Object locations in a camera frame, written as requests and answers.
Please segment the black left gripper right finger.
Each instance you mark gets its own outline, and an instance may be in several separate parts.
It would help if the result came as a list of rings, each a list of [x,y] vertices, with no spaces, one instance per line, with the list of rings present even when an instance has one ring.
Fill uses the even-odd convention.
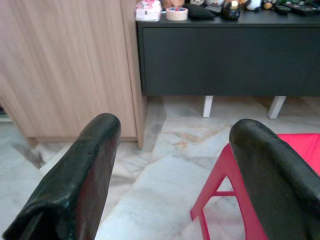
[[[229,142],[258,219],[270,240],[320,237],[320,136],[275,134],[253,119]]]

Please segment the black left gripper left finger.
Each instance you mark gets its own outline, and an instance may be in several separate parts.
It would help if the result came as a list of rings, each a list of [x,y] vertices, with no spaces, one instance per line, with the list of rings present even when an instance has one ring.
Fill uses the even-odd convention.
[[[111,113],[91,120],[37,185],[5,240],[93,240],[108,196],[121,122]]]

